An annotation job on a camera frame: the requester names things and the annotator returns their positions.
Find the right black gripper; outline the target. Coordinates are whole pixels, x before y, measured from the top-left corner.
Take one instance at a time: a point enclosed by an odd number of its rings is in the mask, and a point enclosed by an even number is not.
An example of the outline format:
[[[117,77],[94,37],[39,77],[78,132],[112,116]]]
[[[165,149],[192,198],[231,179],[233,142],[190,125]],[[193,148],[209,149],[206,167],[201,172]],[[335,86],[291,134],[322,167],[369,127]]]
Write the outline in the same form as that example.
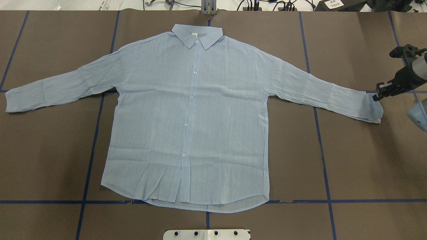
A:
[[[387,83],[376,85],[376,94],[373,101],[380,101],[382,97],[393,97],[414,90],[427,82],[426,68],[413,70],[406,66],[397,71],[395,77]]]

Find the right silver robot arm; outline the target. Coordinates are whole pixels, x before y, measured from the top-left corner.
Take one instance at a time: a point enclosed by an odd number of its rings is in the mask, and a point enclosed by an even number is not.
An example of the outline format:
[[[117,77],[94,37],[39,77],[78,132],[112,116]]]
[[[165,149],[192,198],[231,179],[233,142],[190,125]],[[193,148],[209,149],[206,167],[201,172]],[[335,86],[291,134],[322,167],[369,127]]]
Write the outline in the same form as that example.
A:
[[[425,48],[418,49],[412,45],[396,47],[389,55],[392,58],[403,59],[406,65],[396,72],[392,80],[376,85],[376,94],[373,96],[374,101],[410,92],[426,84]],[[425,132],[427,130],[426,100],[418,101],[407,111],[407,116],[419,129]]]

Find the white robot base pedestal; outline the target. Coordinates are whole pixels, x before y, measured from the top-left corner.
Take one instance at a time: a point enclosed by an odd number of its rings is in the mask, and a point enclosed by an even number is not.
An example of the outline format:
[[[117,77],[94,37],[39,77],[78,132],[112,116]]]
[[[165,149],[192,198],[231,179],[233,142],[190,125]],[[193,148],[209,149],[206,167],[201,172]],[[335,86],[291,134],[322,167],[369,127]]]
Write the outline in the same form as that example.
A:
[[[163,240],[251,240],[247,229],[167,230]]]

